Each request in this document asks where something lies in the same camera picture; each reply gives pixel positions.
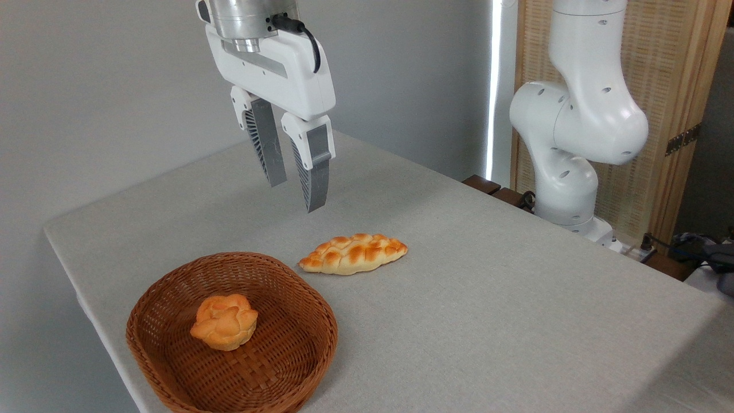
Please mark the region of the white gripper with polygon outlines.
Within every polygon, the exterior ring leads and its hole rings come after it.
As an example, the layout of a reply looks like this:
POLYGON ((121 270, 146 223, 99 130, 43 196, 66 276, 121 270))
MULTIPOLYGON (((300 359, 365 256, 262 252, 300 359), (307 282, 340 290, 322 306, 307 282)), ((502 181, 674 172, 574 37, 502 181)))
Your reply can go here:
POLYGON ((325 115, 335 105, 335 94, 325 52, 299 20, 296 3, 198 1, 196 8, 218 71, 235 85, 231 99, 238 124, 268 183, 287 180, 275 104, 290 112, 281 121, 291 139, 306 209, 319 209, 327 201, 329 161, 335 157, 332 123, 325 115))

